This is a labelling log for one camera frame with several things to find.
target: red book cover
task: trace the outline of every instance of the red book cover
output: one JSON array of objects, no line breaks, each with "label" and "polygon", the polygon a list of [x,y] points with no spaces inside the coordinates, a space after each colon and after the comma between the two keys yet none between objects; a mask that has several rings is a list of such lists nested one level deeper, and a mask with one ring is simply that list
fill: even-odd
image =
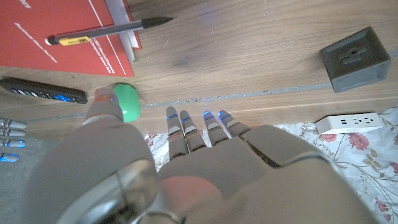
[{"label": "red book cover", "polygon": [[105,0],[1,1],[0,6],[1,66],[134,76],[118,35],[69,46],[44,41],[50,35],[113,25]]}]

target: green ball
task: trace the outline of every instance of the green ball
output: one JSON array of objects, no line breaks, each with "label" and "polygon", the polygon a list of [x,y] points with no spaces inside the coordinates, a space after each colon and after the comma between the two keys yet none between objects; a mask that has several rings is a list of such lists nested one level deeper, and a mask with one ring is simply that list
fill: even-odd
[{"label": "green ball", "polygon": [[117,84],[113,88],[114,93],[119,99],[119,106],[123,111],[124,122],[136,120],[141,114],[141,106],[137,90],[129,84]]}]

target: white power strip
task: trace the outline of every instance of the white power strip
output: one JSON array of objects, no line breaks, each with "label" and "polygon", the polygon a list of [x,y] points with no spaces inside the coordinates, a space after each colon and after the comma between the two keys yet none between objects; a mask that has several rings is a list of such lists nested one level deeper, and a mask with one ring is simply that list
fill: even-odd
[{"label": "white power strip", "polygon": [[377,113],[327,116],[315,124],[319,134],[363,133],[383,127]]}]

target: gray floor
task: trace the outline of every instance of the gray floor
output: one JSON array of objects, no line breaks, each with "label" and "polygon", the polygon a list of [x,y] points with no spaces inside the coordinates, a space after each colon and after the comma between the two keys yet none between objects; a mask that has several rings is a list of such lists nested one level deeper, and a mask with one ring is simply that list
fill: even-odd
[{"label": "gray floor", "polygon": [[51,150],[57,141],[23,137],[26,147],[23,149],[0,147],[1,152],[18,154],[21,159],[16,163],[0,162],[0,223],[21,223],[23,208],[22,192],[32,168]]}]

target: wooden desk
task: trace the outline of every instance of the wooden desk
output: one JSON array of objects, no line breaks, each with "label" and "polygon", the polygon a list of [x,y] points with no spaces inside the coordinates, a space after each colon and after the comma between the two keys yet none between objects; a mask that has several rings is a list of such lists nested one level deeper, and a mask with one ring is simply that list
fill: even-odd
[{"label": "wooden desk", "polygon": [[[327,45],[372,26],[388,52],[398,47],[395,0],[133,0],[130,7],[136,19],[175,18],[139,33],[142,50],[136,51],[134,78],[2,67],[1,76],[84,90],[89,103],[0,91],[0,117],[28,121],[29,136],[59,139],[81,123],[94,90],[116,82],[138,90],[145,106],[132,124],[143,133],[166,132],[165,109],[176,101],[180,104],[175,107],[190,112],[199,128],[204,127],[205,110],[227,110],[257,126],[381,111],[398,104],[397,59],[383,82],[337,94],[318,85],[330,82],[319,54]],[[291,92],[296,86],[307,90]],[[256,91],[275,94],[228,97]]]}]

